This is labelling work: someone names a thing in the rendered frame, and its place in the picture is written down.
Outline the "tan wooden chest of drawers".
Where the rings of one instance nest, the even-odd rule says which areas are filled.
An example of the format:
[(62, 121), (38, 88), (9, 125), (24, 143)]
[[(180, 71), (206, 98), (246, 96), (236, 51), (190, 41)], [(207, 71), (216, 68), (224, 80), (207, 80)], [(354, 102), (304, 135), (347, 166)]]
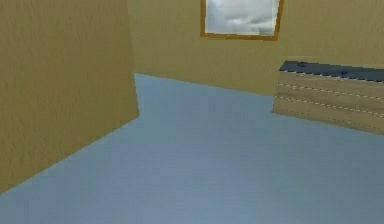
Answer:
[(384, 68), (286, 61), (272, 111), (384, 135)]

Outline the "window with orange frame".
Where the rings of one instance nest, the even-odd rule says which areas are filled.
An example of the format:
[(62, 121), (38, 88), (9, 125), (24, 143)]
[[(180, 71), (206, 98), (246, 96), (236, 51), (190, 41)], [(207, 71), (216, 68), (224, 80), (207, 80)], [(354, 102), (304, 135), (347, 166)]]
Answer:
[(284, 0), (200, 0), (200, 36), (276, 41)]

